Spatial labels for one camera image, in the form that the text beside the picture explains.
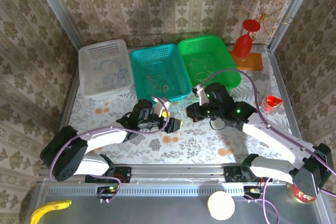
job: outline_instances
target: plastic basket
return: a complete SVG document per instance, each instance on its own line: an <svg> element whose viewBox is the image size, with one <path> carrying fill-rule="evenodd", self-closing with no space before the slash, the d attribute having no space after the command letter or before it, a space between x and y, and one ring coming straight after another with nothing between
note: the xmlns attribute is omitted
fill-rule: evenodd
<svg viewBox="0 0 336 224"><path fill-rule="evenodd" d="M172 102L191 92L188 74L175 44L131 52L131 65L138 100L164 97Z"/></svg>
<svg viewBox="0 0 336 224"><path fill-rule="evenodd" d="M85 98L106 99L125 94L134 84L126 43L110 40L78 52L80 91Z"/></svg>
<svg viewBox="0 0 336 224"><path fill-rule="evenodd" d="M236 68L224 42L218 36L205 35L182 40L177 47L193 87L203 83L214 72ZM207 85L219 82L230 90L237 87L240 81L240 74L231 71L215 76Z"/></svg>

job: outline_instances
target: white plastic basket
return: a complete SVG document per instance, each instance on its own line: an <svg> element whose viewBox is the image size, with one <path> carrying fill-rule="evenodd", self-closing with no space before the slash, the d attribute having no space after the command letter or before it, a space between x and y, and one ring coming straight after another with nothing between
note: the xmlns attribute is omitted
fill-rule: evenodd
<svg viewBox="0 0 336 224"><path fill-rule="evenodd" d="M106 99L128 93L134 84L126 43L110 40L78 52L80 91L85 98Z"/></svg>

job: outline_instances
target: damask wallpaper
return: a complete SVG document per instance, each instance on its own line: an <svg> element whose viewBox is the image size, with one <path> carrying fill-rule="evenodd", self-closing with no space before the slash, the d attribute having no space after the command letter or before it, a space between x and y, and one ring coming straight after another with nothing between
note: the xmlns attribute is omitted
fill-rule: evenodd
<svg viewBox="0 0 336 224"><path fill-rule="evenodd" d="M0 223L19 223L77 53L46 0L0 0Z"/></svg>
<svg viewBox="0 0 336 224"><path fill-rule="evenodd" d="M336 0L304 0L275 53L304 140L336 167ZM336 179L328 189L336 191Z"/></svg>
<svg viewBox="0 0 336 224"><path fill-rule="evenodd" d="M263 0L265 9L275 10ZM290 0L279 0L284 8L272 16L280 20ZM246 5L258 13L259 4L249 0L61 0L84 44L123 38L128 46L148 46L200 34L216 34L234 43L244 32L236 8ZM267 22L271 31L277 24ZM255 43L267 44L270 37L260 31Z"/></svg>

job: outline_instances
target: wall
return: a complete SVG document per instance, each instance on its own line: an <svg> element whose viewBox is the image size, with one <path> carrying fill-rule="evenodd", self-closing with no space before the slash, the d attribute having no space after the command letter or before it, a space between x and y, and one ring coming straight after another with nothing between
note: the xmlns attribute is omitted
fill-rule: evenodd
<svg viewBox="0 0 336 224"><path fill-rule="evenodd" d="M268 13L273 0L263 0ZM287 6L289 0L280 0ZM199 34L216 34L234 43L242 34L242 21L252 15L238 15L241 4L258 13L258 4L248 0L61 0L84 44L123 38L128 46L177 42ZM280 19L283 10L272 16ZM275 23L267 22L271 31ZM265 32L255 43L267 44Z"/></svg>
<svg viewBox="0 0 336 224"><path fill-rule="evenodd" d="M46 0L0 0L0 223L19 223L77 53Z"/></svg>
<svg viewBox="0 0 336 224"><path fill-rule="evenodd" d="M275 54L304 140L336 167L336 0L304 0ZM336 179L328 189L336 191Z"/></svg>

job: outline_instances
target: yellow banana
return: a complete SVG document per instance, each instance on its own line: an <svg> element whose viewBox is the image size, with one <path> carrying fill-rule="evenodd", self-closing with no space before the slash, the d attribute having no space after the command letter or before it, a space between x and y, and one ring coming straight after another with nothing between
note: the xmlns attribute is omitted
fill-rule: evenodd
<svg viewBox="0 0 336 224"><path fill-rule="evenodd" d="M68 208L71 205L71 200L59 200L49 202L39 208L37 208L30 217L30 224L38 224L39 220L44 214L54 210L62 210Z"/></svg>

